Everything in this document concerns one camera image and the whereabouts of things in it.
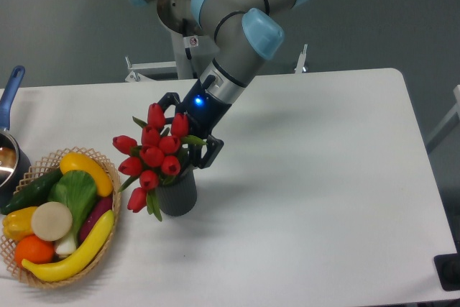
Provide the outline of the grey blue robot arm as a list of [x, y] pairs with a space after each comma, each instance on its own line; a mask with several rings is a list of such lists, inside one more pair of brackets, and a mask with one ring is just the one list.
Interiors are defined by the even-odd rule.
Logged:
[[[159, 0], [130, 0], [147, 4]], [[252, 82], [265, 61], [273, 59], [284, 40], [282, 28], [272, 15], [307, 0], [190, 0], [188, 12], [206, 36], [219, 48], [184, 98], [166, 93], [159, 104], [175, 106], [188, 118], [190, 134], [206, 141], [206, 152], [190, 145], [182, 171], [209, 167], [224, 143], [212, 136], [213, 128]]]

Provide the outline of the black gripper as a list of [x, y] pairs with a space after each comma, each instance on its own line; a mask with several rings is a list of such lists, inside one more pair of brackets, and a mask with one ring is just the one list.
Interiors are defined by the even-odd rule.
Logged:
[[172, 119], [176, 114], [188, 118], [189, 135], [181, 138], [181, 142], [187, 146], [182, 174], [195, 168], [209, 168], [224, 146], [224, 142], [211, 133], [231, 104], [218, 100], [208, 92], [215, 79], [214, 75], [208, 75], [204, 82], [197, 80], [183, 100], [178, 93], [167, 92], [157, 102], [167, 119]]

